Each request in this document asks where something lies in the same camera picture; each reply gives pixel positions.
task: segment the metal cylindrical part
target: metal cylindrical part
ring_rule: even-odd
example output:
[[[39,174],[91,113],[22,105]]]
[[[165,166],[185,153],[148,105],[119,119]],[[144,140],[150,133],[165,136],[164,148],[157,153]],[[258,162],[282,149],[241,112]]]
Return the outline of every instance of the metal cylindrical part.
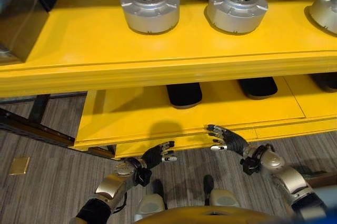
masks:
[[[309,14],[320,26],[337,34],[337,0],[316,0]]]
[[[159,33],[179,21],[179,0],[121,0],[129,27],[142,33]]]
[[[266,0],[209,0],[206,13],[217,28],[247,33],[258,27],[267,10]]]
[[[275,176],[291,194],[307,186],[302,175],[292,167],[287,167]]]

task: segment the robotic arm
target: robotic arm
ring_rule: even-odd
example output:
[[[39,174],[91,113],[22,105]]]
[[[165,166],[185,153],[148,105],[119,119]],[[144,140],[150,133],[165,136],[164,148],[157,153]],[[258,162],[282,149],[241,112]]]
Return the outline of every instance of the robotic arm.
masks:
[[[216,137],[218,145],[213,151],[231,150],[242,156],[240,164],[243,171],[251,175],[254,172],[268,173],[286,203],[303,219],[313,216],[325,216],[326,206],[315,194],[302,175],[287,166],[284,159],[275,153],[272,145],[250,146],[238,134],[216,125],[208,125],[209,135]]]
[[[174,141],[157,145],[144,153],[142,158],[127,158],[120,162],[114,172],[100,183],[95,194],[87,201],[71,223],[104,224],[112,213],[121,211],[126,205],[127,191],[138,184],[148,185],[153,167],[161,162],[176,161],[176,157],[167,151]],[[117,206],[124,197],[124,203]]]

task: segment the striped carpet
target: striped carpet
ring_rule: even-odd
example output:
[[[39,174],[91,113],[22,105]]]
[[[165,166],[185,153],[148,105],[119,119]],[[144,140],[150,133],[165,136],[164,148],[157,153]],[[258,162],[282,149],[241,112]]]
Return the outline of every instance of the striped carpet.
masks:
[[[76,136],[84,99],[50,100],[43,124]],[[1,105],[22,116],[28,116],[31,106],[32,102]],[[272,143],[277,153],[301,172],[337,171],[336,132]],[[31,157],[27,174],[8,176],[13,158],[20,156]],[[268,178],[243,174],[239,156],[209,149],[180,151],[177,156],[176,163],[153,169],[152,179],[162,180],[169,208],[202,205],[202,179],[211,174],[215,187],[235,193],[242,207],[285,216],[280,194]],[[68,223],[115,165],[115,161],[1,132],[0,223]],[[133,188],[125,209],[109,223],[131,222],[137,204],[149,193],[151,186]]]

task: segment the yellow shelving unit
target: yellow shelving unit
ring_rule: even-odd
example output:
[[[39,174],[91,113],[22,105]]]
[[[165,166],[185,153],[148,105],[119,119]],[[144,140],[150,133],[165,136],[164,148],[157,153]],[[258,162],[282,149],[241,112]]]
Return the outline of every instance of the yellow shelving unit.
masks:
[[[244,96],[236,80],[201,83],[203,100],[179,110],[165,86],[91,91],[74,148],[117,145],[116,158],[136,156],[169,139],[175,149],[207,147],[205,124],[217,124],[248,141],[337,129],[337,93],[325,93],[309,75],[275,77],[278,93],[264,100]]]
[[[337,71],[336,38],[308,21],[314,0],[267,0],[253,32],[213,29],[207,2],[181,0],[162,35],[131,31],[120,0],[58,0],[27,61],[0,66],[0,96]]]
[[[246,35],[215,30],[198,0],[181,0],[171,31],[142,35],[127,26],[120,0],[58,0],[27,61],[0,66],[0,97],[90,90],[73,148],[116,145],[116,158],[166,139],[177,150],[210,146],[209,123],[249,141],[336,130],[337,94],[304,75],[337,71],[336,37],[307,19],[314,0],[267,1]],[[279,92],[259,101],[234,80],[267,76]],[[203,101],[173,108],[165,85],[191,82],[201,83]]]

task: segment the black foot pad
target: black foot pad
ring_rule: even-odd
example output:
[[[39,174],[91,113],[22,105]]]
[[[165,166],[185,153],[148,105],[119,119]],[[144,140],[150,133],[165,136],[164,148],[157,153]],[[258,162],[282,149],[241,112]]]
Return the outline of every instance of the black foot pad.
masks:
[[[191,108],[202,100],[199,83],[167,85],[171,104],[178,109]]]
[[[205,206],[210,205],[210,194],[214,188],[214,180],[211,175],[204,177],[204,193],[205,193]]]
[[[161,196],[163,198],[165,209],[167,210],[167,204],[166,204],[166,200],[164,198],[163,183],[159,179],[156,179],[155,181],[152,182],[152,188],[153,188],[154,194],[158,194],[159,196]]]
[[[310,74],[316,84],[327,93],[337,91],[337,72],[336,73],[315,73]]]
[[[266,99],[277,93],[273,77],[239,79],[239,84],[250,99]]]

